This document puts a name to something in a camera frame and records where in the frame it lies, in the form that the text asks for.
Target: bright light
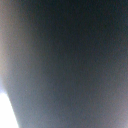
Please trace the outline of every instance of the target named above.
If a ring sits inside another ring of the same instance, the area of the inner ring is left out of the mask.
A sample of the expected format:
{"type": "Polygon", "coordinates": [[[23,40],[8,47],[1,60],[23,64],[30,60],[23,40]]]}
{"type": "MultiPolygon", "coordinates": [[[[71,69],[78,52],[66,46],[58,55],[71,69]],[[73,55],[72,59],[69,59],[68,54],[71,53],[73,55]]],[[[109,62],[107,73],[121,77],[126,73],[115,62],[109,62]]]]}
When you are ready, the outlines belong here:
{"type": "Polygon", "coordinates": [[[19,128],[7,94],[0,93],[0,128],[19,128]]]}

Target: dark background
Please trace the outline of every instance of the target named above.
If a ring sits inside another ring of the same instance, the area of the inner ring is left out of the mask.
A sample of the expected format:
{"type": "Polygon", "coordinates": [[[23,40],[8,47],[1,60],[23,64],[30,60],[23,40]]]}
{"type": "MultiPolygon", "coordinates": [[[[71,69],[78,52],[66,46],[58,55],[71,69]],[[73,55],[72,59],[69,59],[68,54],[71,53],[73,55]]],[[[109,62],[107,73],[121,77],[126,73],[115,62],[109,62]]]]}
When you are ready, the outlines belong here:
{"type": "Polygon", "coordinates": [[[5,83],[21,128],[128,127],[127,0],[6,7],[5,83]]]}

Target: blurry surface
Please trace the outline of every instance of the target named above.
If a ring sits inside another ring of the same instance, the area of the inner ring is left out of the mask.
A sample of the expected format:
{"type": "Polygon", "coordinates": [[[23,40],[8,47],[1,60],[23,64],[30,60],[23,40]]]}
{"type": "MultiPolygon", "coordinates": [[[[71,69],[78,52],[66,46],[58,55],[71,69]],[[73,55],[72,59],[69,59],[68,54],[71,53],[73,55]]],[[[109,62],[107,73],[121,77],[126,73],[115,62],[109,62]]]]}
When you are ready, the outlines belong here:
{"type": "Polygon", "coordinates": [[[0,2],[0,75],[20,128],[126,128],[127,1],[0,2]]]}

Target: dark gray surface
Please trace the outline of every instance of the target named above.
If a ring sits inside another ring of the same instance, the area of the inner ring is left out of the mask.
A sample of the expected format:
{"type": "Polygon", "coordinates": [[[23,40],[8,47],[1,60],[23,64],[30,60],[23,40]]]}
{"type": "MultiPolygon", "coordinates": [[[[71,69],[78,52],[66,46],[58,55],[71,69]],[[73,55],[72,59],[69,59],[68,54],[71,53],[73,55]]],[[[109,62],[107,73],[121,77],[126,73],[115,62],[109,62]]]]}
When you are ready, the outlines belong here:
{"type": "Polygon", "coordinates": [[[21,128],[128,126],[127,1],[5,5],[5,83],[21,128]]]}

